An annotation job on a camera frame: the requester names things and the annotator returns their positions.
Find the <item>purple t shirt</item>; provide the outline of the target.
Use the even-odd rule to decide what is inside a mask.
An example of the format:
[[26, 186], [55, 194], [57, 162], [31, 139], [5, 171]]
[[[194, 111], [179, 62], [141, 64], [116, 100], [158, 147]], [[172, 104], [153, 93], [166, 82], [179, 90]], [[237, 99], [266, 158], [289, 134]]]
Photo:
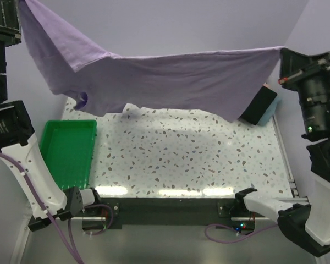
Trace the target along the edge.
[[228, 122], [248, 108], [279, 61], [280, 47], [155, 57], [106, 51], [38, 1], [19, 1], [24, 41], [55, 95], [95, 116], [128, 103], [199, 109]]

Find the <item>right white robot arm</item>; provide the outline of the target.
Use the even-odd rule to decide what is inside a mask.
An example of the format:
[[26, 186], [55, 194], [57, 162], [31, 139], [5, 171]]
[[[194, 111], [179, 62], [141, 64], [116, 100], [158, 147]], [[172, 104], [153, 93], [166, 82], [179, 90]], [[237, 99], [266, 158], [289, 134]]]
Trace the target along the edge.
[[248, 188], [235, 195], [234, 210], [240, 216], [256, 212], [269, 218], [288, 240], [321, 257], [330, 252], [330, 52], [308, 56], [282, 49], [279, 84], [299, 96], [314, 191], [301, 205]]

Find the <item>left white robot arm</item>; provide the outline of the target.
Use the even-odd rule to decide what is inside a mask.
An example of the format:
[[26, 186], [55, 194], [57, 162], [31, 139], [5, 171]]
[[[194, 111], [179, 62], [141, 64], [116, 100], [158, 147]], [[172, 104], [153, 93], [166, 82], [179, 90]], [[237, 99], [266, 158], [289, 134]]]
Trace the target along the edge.
[[39, 149], [31, 119], [23, 101], [8, 101], [6, 47], [21, 43], [16, 1], [0, 1], [0, 159], [10, 168], [31, 209], [28, 227], [37, 231], [70, 220], [85, 210], [96, 216], [103, 202], [94, 188], [73, 186], [61, 190], [53, 180]]

